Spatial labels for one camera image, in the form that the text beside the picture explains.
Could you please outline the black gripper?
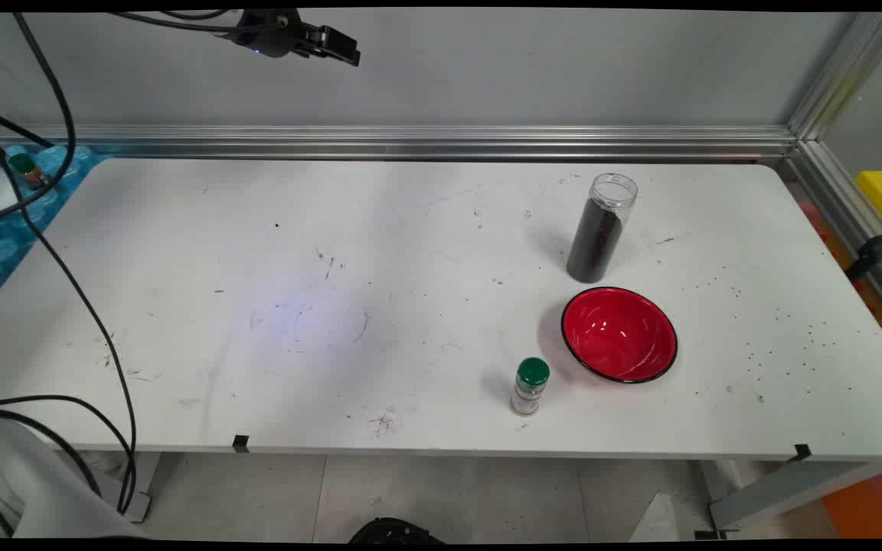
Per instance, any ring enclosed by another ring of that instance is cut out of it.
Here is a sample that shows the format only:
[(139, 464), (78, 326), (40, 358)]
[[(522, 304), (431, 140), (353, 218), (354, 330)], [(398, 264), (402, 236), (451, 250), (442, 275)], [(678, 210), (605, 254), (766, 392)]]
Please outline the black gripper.
[(328, 25), (309, 27), (296, 9), (237, 10), (232, 25), (235, 28), (263, 27), (228, 32), (224, 39), (269, 58), (296, 54), (302, 58), (340, 60), (353, 67), (360, 63), (357, 41)]

